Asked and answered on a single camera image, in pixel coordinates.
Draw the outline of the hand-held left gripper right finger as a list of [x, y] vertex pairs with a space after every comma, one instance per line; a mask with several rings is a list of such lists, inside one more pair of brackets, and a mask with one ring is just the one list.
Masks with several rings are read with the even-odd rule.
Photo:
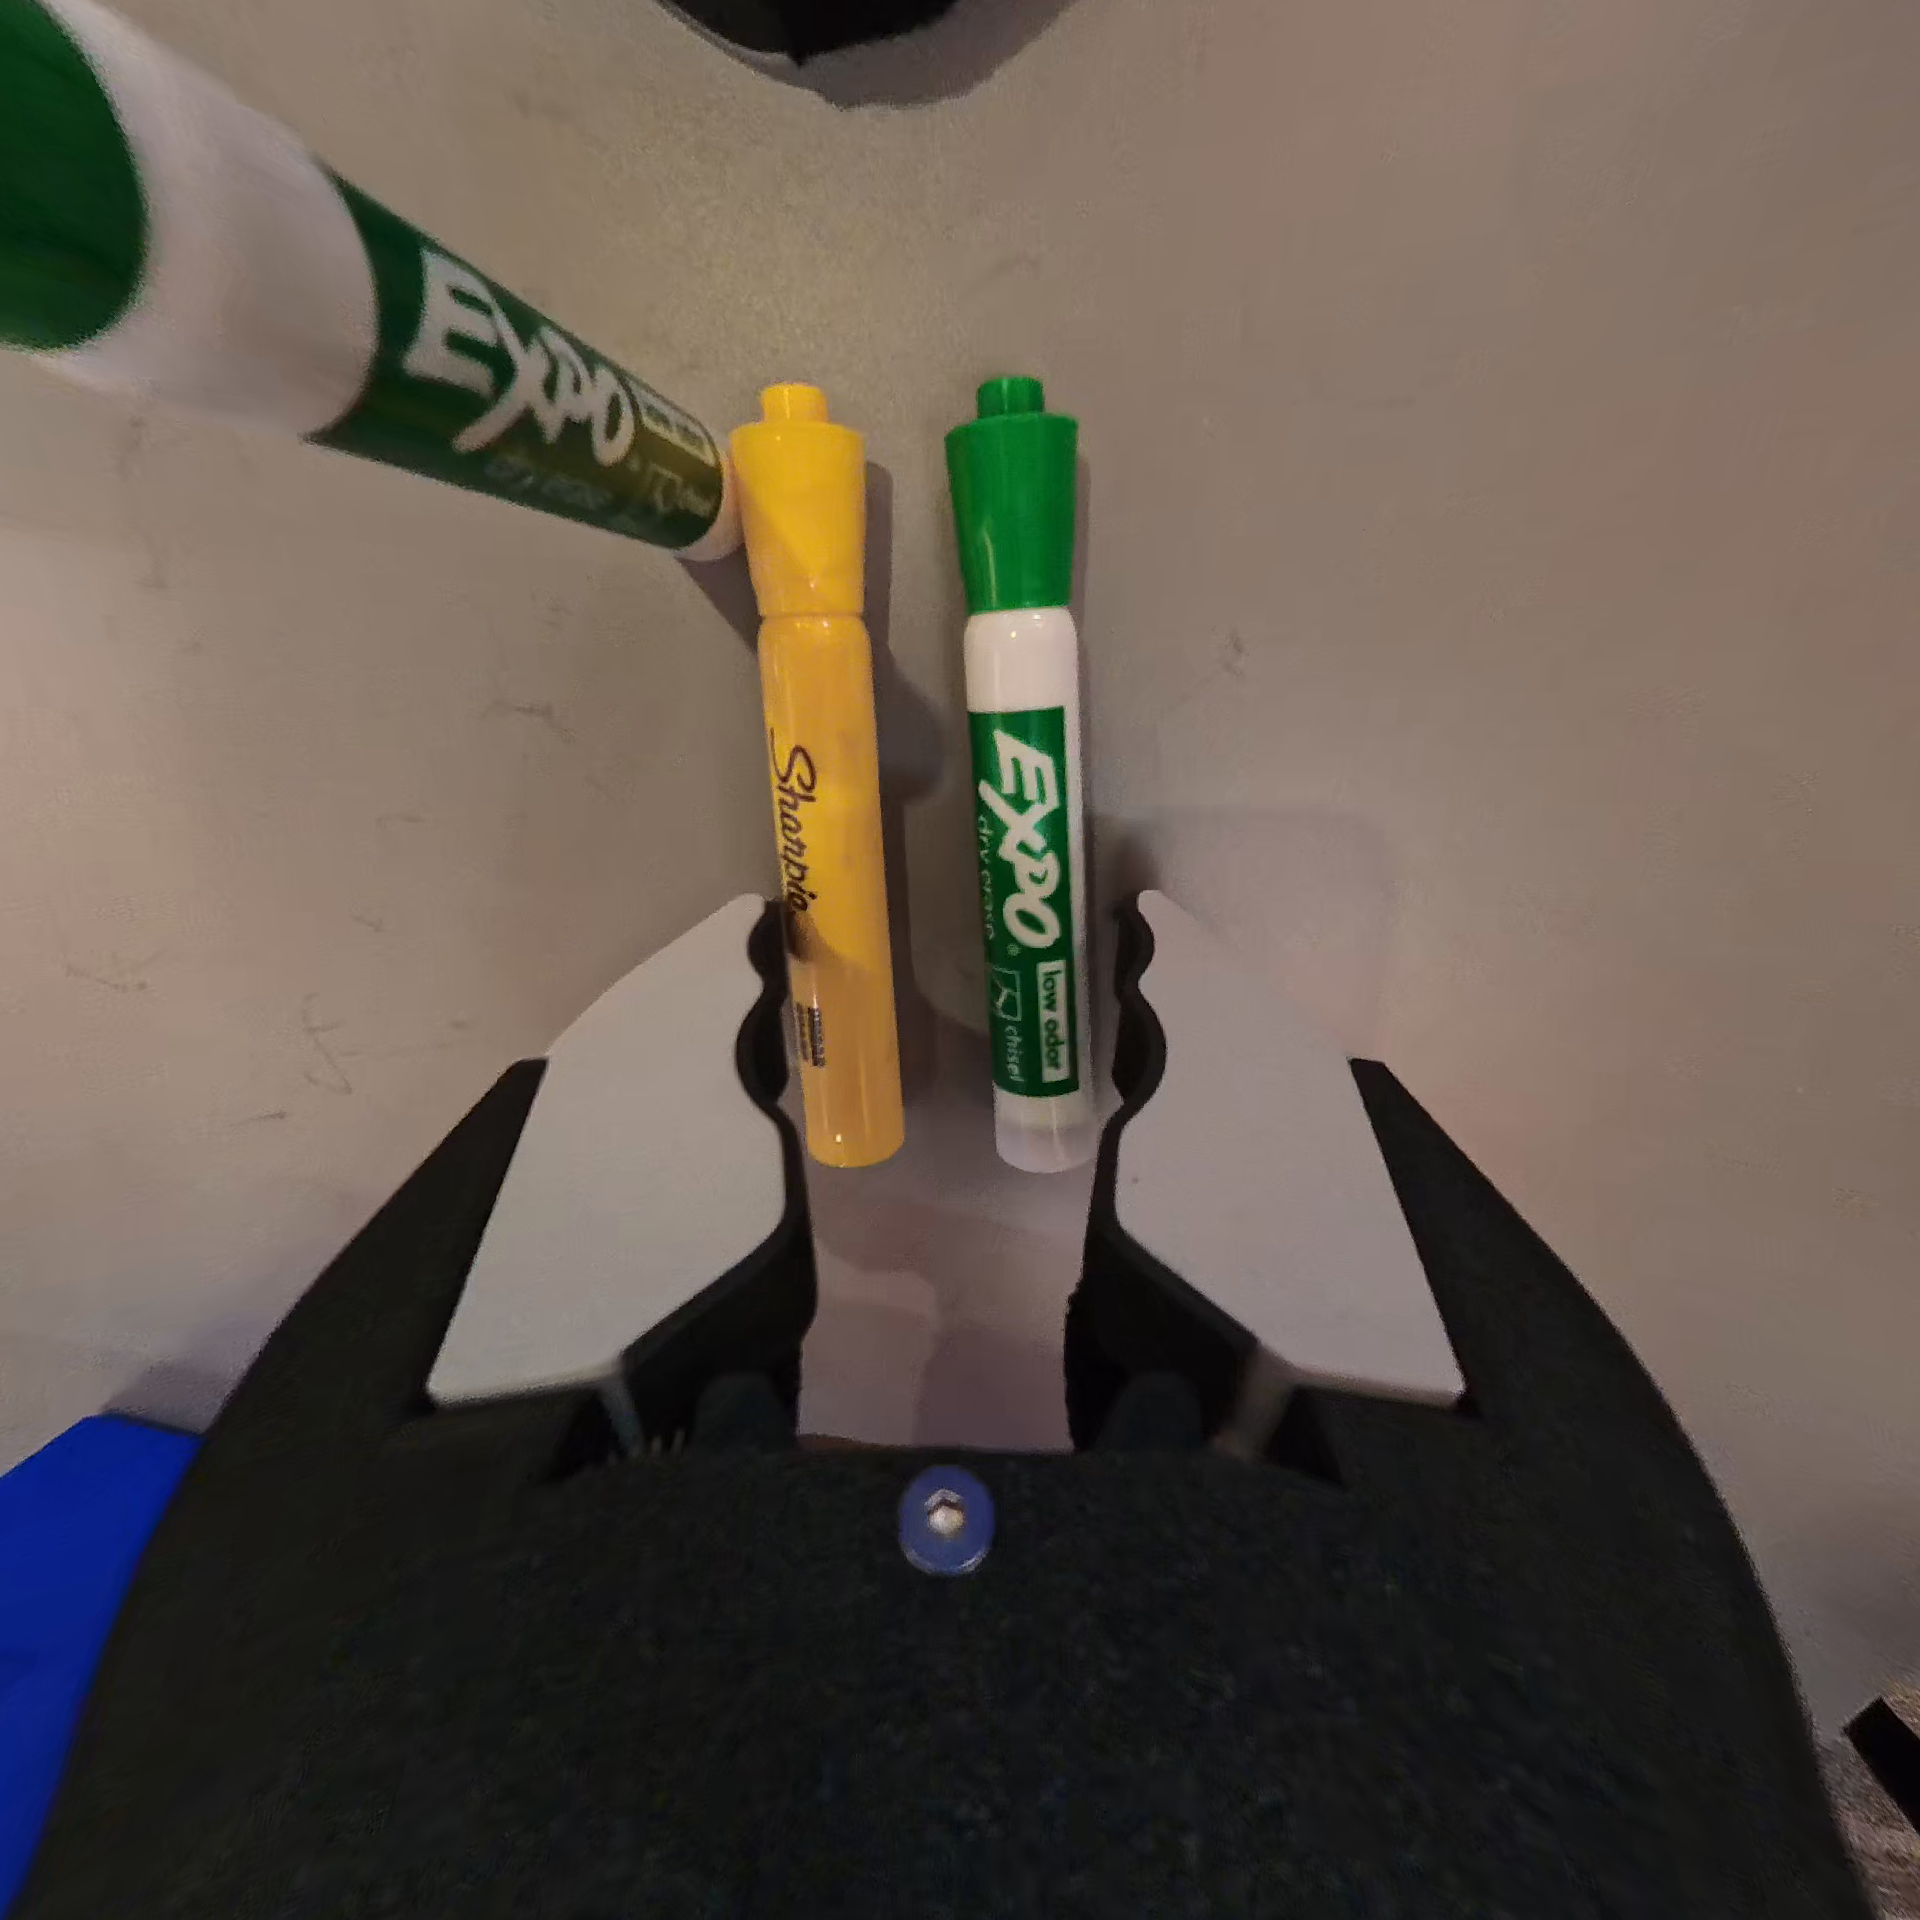
[[1126, 1402], [1275, 1457], [1303, 1390], [1460, 1410], [1467, 1381], [1337, 1035], [1160, 890], [1117, 910], [1117, 1111], [1065, 1314], [1071, 1446]]

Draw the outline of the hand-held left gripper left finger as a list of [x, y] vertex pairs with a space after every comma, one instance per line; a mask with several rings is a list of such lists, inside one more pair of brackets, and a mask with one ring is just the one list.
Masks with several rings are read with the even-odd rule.
[[433, 1409], [583, 1390], [629, 1449], [662, 1449], [711, 1381], [799, 1355], [815, 1279], [782, 1011], [780, 914], [736, 897], [561, 1028], [427, 1372]]

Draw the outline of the yellow highlighter marker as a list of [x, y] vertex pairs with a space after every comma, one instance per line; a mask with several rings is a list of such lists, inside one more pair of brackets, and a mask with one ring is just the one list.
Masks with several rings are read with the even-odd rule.
[[867, 450], [823, 389], [780, 382], [728, 457], [758, 611], [784, 961], [806, 1151], [868, 1169], [904, 1105], [883, 860]]

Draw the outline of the green dry erase marker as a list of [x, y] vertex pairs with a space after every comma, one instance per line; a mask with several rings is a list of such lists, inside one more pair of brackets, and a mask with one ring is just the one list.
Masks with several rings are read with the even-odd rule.
[[1071, 617], [1076, 421], [1033, 374], [997, 374], [944, 441], [993, 1140], [1024, 1173], [1088, 1164], [1096, 1139], [1088, 987], [1084, 651]]
[[739, 547], [715, 434], [103, 4], [1, 4], [1, 337], [73, 387], [644, 542]]

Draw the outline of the blue plastic bin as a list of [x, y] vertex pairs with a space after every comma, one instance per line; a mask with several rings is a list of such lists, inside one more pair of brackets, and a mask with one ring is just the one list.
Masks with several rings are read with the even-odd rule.
[[137, 1562], [199, 1449], [193, 1434], [103, 1413], [1, 1476], [1, 1906]]

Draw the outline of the grey desk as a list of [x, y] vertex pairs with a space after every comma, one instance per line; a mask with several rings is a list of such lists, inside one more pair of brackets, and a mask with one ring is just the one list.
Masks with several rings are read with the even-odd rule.
[[[1915, 4], [119, 4], [715, 429], [871, 455], [907, 1139], [801, 1419], [1065, 1437], [992, 1150], [944, 433], [1084, 427], [1096, 886], [1385, 1061], [1915, 1673]], [[204, 1426], [515, 1059], [775, 890], [740, 565], [5, 356], [5, 1462]]]

